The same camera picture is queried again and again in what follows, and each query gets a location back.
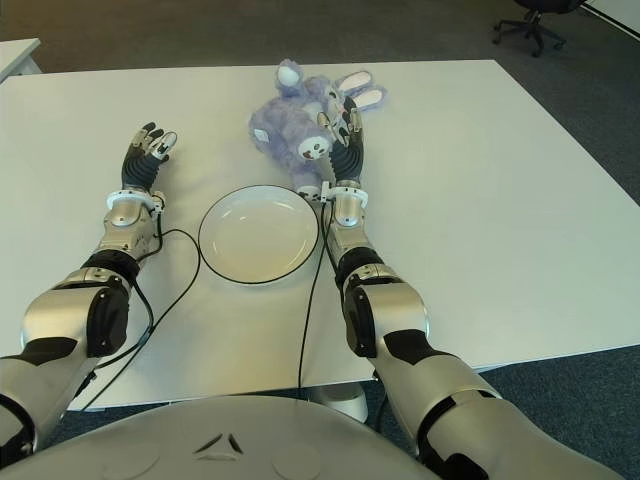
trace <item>plate rim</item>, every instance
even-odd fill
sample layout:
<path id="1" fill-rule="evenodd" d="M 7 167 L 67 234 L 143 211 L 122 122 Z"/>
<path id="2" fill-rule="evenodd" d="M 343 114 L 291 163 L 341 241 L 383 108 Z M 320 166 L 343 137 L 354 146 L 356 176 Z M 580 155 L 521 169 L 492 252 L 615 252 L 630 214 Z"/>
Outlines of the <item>plate rim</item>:
<path id="1" fill-rule="evenodd" d="M 236 280 L 234 278 L 230 278 L 227 277 L 226 275 L 223 275 L 222 273 L 218 272 L 215 268 L 213 268 L 209 262 L 207 261 L 207 258 L 204 254 L 204 251 L 202 250 L 202 247 L 200 246 L 200 236 L 201 236 L 201 232 L 202 232 L 202 226 L 204 225 L 204 221 L 206 220 L 207 216 L 209 215 L 209 212 L 211 212 L 211 210 L 213 210 L 215 208 L 215 206 L 220 203 L 222 200 L 224 200 L 225 198 L 227 198 L 230 195 L 233 195 L 236 192 L 239 192 L 241 190 L 246 190 L 248 188 L 255 188 L 255 187 L 273 187 L 273 188 L 279 188 L 281 190 L 285 190 L 287 192 L 290 192 L 292 194 L 294 194 L 295 196 L 297 196 L 298 198 L 300 198 L 305 204 L 306 206 L 311 210 L 311 213 L 313 213 L 314 218 L 316 219 L 316 238 L 313 241 L 313 247 L 311 247 L 311 249 L 309 250 L 309 253 L 307 254 L 307 256 L 304 258 L 304 260 L 302 260 L 302 262 L 300 262 L 300 265 L 298 265 L 296 268 L 294 268 L 293 270 L 288 271 L 287 273 L 285 273 L 284 275 L 280 275 L 279 277 L 275 277 L 269 280 L 262 280 L 259 282 L 247 282 L 247 281 L 242 281 L 242 280 Z M 235 190 L 230 191 L 229 193 L 223 195 L 222 197 L 220 197 L 218 200 L 216 200 L 215 202 L 213 202 L 211 204 L 211 206 L 209 206 L 209 208 L 207 209 L 206 212 L 204 212 L 204 215 L 202 216 L 202 219 L 200 220 L 200 224 L 198 225 L 198 248 L 200 249 L 200 256 L 202 257 L 202 260 L 204 261 L 205 265 L 209 268 L 209 270 L 211 270 L 213 273 L 215 273 L 216 275 L 218 275 L 221 278 L 224 278 L 225 280 L 229 280 L 230 282 L 233 283 L 238 283 L 240 285 L 262 285 L 265 283 L 271 283 L 271 282 L 275 282 L 276 280 L 280 280 L 281 278 L 286 277 L 287 275 L 291 275 L 293 272 L 295 272 L 296 270 L 298 270 L 300 267 L 302 267 L 302 265 L 304 265 L 305 263 L 307 263 L 307 260 L 309 260 L 309 257 L 313 254 L 314 250 L 316 249 L 316 246 L 318 245 L 318 238 L 320 236 L 320 226 L 318 223 L 318 216 L 316 215 L 315 210 L 313 209 L 313 207 L 309 204 L 309 202 L 307 202 L 304 198 L 300 197 L 299 195 L 296 194 L 296 192 L 294 192 L 293 190 L 291 190 L 290 188 L 287 187 L 282 187 L 280 185 L 272 185 L 272 184 L 263 184 L 263 183 L 259 183 L 259 184 L 255 184 L 255 185 L 246 185 L 244 187 L 239 187 L 236 188 Z"/>

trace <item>gray carpet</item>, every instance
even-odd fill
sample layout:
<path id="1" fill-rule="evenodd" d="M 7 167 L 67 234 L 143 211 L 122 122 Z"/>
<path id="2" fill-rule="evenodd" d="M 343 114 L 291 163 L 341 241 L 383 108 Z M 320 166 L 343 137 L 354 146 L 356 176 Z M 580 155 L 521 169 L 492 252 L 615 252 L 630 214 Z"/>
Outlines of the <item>gray carpet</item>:
<path id="1" fill-rule="evenodd" d="M 640 203 L 640 42 L 579 10 L 543 21 L 568 39 L 562 52 L 534 59 L 533 42 L 522 37 L 494 46 L 492 24 L 522 15 L 510 0 L 4 0 L 0 40 L 40 37 L 34 58 L 47 72 L 275 64 L 285 56 L 494 58 Z M 556 438 L 632 479 L 640 478 L 638 371 L 634 347 L 485 377 Z M 381 388 L 366 388 L 376 408 Z M 70 414 L 51 441 L 135 410 Z M 383 427 L 406 448 L 390 415 Z"/>

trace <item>purple plush toy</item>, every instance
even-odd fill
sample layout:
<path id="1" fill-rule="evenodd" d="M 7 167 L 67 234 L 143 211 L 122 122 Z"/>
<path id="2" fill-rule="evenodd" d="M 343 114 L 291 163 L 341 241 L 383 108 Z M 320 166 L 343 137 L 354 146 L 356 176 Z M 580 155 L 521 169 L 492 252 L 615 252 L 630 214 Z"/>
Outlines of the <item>purple plush toy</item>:
<path id="1" fill-rule="evenodd" d="M 339 130 L 346 95 L 360 111 L 382 102 L 386 91 L 372 85 L 367 71 L 347 75 L 334 85 L 324 75 L 303 81 L 300 66 L 283 60 L 276 70 L 280 96 L 252 115 L 249 135 L 258 150 L 290 171 L 297 193 L 318 200 L 322 178 L 317 161 L 329 155 L 334 142 L 332 133 L 318 125 L 318 114 L 324 112 L 332 129 Z"/>

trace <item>chair base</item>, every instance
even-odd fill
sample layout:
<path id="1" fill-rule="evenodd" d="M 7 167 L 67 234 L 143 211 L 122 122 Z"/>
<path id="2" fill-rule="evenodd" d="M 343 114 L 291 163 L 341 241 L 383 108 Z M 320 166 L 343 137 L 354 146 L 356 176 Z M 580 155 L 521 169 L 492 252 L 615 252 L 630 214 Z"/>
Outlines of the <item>chair base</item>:
<path id="1" fill-rule="evenodd" d="M 524 17 L 524 21 L 500 20 L 500 22 L 498 22 L 493 27 L 493 29 L 496 31 L 496 36 L 493 39 L 493 43 L 498 45 L 502 41 L 502 37 L 505 35 L 524 33 L 525 38 L 533 37 L 535 39 L 538 48 L 533 51 L 532 55 L 537 58 L 542 54 L 542 50 L 544 50 L 544 41 L 542 40 L 542 36 L 545 35 L 556 41 L 556 43 L 553 45 L 554 49 L 562 50 L 562 47 L 564 47 L 564 44 L 567 43 L 567 40 L 557 35 L 555 32 L 552 32 L 548 28 L 540 25 L 541 17 L 541 12 L 537 10 L 529 10 Z M 509 25 L 513 28 L 503 31 L 503 25 Z"/>

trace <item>white table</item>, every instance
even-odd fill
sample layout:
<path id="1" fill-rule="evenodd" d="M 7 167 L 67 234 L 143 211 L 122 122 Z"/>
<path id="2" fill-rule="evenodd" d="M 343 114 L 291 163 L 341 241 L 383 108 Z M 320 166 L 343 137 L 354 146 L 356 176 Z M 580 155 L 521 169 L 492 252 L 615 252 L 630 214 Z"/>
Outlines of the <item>white table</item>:
<path id="1" fill-rule="evenodd" d="M 640 209 L 493 61 L 369 68 L 389 89 L 364 115 L 368 232 L 423 295 L 431 341 L 474 367 L 640 343 Z M 274 67 L 12 77 L 0 86 L 4 307 L 0 352 L 19 350 L 29 301 L 79 266 L 102 234 L 132 132 L 179 133 L 157 187 L 165 226 L 196 233 L 209 205 L 251 184 L 288 185 L 247 135 L 275 95 Z M 143 353 L 96 403 L 136 404 L 291 387 L 317 256 L 273 285 L 205 270 Z M 156 312 L 188 281 L 188 241 L 167 238 L 140 283 Z M 146 317 L 137 300 L 130 340 Z M 114 370 L 82 395 L 82 405 Z M 328 262 L 316 290 L 307 385 L 370 378 L 348 349 Z"/>
<path id="2" fill-rule="evenodd" d="M 31 53 L 40 45 L 38 38 L 0 42 L 0 83 L 10 75 L 42 73 Z"/>

